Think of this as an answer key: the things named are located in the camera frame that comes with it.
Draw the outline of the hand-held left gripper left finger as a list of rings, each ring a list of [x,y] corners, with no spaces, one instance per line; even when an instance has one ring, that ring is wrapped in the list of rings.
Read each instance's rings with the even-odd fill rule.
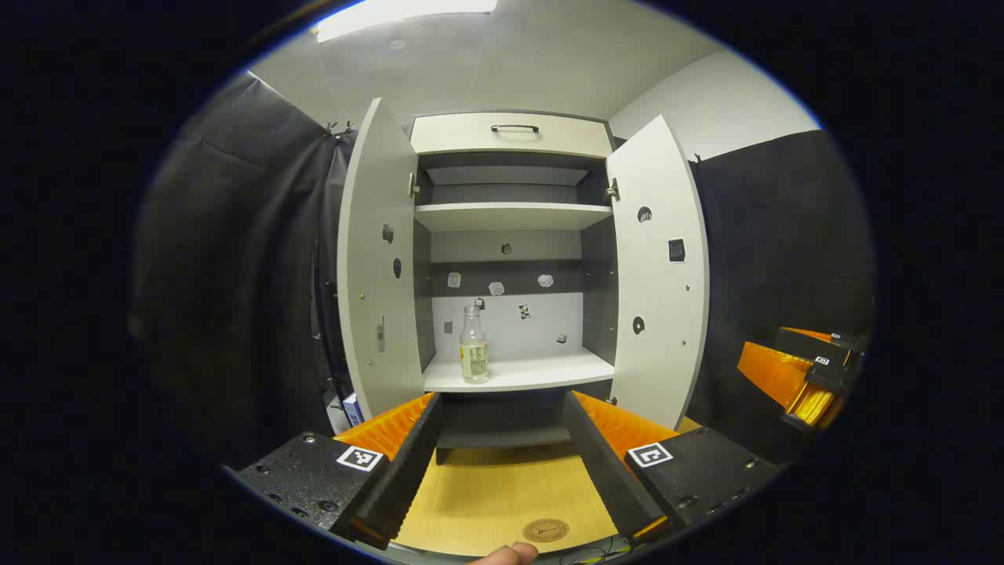
[[[442,395],[430,392],[340,436],[299,433],[235,475],[287,514],[384,550],[398,537],[441,429]]]

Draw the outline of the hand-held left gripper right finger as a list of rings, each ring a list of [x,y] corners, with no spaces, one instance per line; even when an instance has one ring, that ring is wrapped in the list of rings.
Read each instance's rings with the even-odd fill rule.
[[[700,528],[785,471],[710,427],[674,432],[578,391],[564,395],[563,423],[631,546]]]

